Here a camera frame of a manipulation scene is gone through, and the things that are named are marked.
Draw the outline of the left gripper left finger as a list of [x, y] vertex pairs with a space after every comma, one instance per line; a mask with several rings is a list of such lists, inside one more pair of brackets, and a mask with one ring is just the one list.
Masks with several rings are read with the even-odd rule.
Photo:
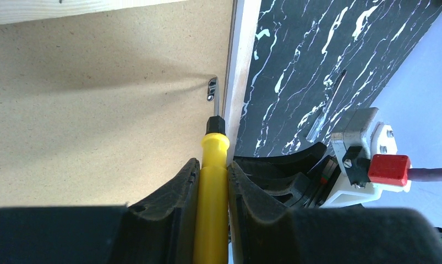
[[1, 207], [0, 263], [192, 263], [199, 174], [131, 206]]

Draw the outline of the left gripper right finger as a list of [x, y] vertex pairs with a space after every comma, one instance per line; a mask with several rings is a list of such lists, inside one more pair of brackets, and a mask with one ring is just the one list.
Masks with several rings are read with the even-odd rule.
[[293, 208], [228, 166], [235, 263], [442, 263], [442, 240], [406, 208]]

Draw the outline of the white wooden photo frame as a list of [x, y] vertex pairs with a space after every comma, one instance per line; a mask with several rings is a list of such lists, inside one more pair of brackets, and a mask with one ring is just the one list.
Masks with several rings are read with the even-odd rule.
[[129, 204], [192, 157], [232, 1], [0, 25], [0, 207]]

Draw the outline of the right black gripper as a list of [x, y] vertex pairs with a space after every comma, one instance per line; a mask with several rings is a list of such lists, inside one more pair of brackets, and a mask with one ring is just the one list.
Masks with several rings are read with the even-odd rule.
[[235, 156], [233, 160], [245, 174], [255, 176], [257, 186], [285, 206], [315, 208], [328, 199], [341, 174], [336, 157], [324, 157], [326, 151], [327, 146], [318, 142], [289, 155]]

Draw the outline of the yellow handled screwdriver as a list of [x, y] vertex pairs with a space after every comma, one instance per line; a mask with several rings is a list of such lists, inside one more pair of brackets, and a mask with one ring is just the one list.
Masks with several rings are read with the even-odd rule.
[[207, 101], [214, 103], [213, 115], [201, 141], [203, 150], [195, 221], [194, 263], [228, 262], [228, 171], [230, 141], [220, 116], [219, 81], [208, 82]]

